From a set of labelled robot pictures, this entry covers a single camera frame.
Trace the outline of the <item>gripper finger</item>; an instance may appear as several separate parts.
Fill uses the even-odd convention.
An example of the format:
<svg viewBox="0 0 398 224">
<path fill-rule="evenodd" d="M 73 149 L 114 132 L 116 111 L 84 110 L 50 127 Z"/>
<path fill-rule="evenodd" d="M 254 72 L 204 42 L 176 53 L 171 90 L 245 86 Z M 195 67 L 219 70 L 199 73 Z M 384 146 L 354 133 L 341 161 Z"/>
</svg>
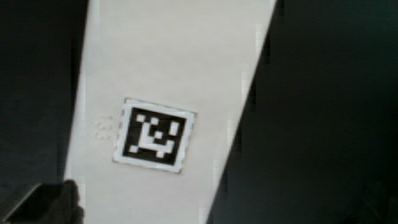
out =
<svg viewBox="0 0 398 224">
<path fill-rule="evenodd" d="M 0 200 L 0 224 L 84 224 L 73 180 L 25 185 L 14 190 Z"/>
</svg>

